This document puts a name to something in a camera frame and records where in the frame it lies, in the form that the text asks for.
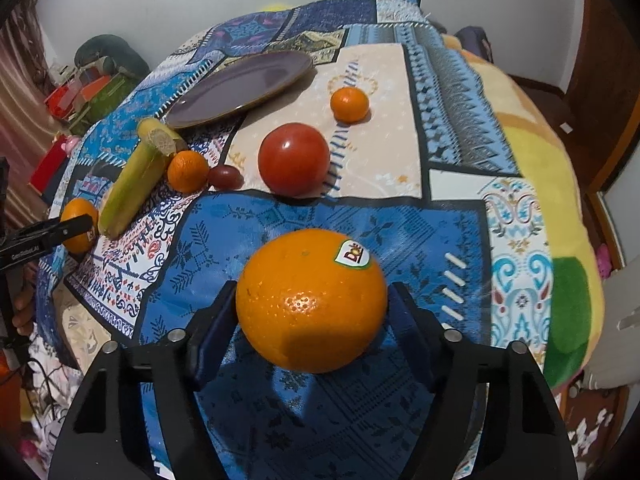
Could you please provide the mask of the person's left hand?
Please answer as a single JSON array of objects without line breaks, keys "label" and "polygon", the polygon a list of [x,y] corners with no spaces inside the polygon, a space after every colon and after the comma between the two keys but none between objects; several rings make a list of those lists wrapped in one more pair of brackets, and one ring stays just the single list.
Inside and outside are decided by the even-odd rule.
[{"label": "person's left hand", "polygon": [[12,324],[21,336],[29,336],[34,330],[35,301],[31,284],[23,286],[13,299],[14,315]]}]

